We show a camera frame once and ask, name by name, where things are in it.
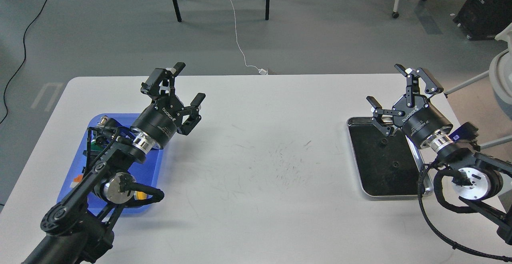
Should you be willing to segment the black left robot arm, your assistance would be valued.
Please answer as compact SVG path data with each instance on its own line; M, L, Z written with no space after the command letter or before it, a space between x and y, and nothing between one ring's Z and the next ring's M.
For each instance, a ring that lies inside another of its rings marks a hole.
M198 93L185 106L175 93L174 80L184 69L157 68L141 84L150 105L125 127L103 116L88 127L86 165L82 180L43 217L44 239L24 261L26 264L95 263L112 249L118 218L125 208L160 202L164 192L136 182L129 169L143 164L152 150L161 150L175 133L188 135L201 120Z

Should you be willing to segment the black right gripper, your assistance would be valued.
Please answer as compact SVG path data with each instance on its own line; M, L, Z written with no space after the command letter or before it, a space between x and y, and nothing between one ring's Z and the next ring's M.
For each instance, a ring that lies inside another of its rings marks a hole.
M386 137L394 135L395 125L402 129L417 148L427 148L429 144L425 141L428 137L437 130L448 134L453 124L430 103L428 98L420 95L419 79L425 83L426 94L442 93L443 87L428 70L417 68L408 72L401 64L395 64L394 67L407 78L405 95L393 105L394 110L383 109L373 96L367 96L366 100L374 109L372 123ZM391 124L385 124L384 115L391 116Z

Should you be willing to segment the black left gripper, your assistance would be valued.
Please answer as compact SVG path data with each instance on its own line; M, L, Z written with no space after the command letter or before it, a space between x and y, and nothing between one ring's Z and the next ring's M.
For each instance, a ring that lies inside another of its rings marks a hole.
M174 80L185 66L185 63L177 62L172 68L156 68L146 82L141 84L141 93L150 98L164 98L153 101L130 128L152 138L155 149L163 149L176 132L181 135L190 134L201 120L199 111L201 102L206 98L205 93L198 93L186 107L175 96ZM168 102L166 96L173 97Z

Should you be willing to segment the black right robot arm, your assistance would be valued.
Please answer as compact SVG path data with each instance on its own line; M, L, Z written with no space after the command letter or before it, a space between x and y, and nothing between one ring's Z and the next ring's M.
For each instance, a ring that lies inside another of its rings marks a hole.
M373 96L366 100L373 107L372 123L384 136L401 130L416 148L431 148L436 153L435 160L424 164L419 172L417 195L426 223L454 250L510 262L510 257L483 253L445 236L429 220L422 201L424 179L434 169L433 191L443 208L457 214L483 215L497 225L500 238L511 244L511 211L503 212L485 203L503 188L502 175L511 175L510 162L481 153L476 141L478 129L470 122L452 132L453 124L430 101L443 92L430 72L401 64L395 64L395 68L406 78L406 89L392 108L382 108Z

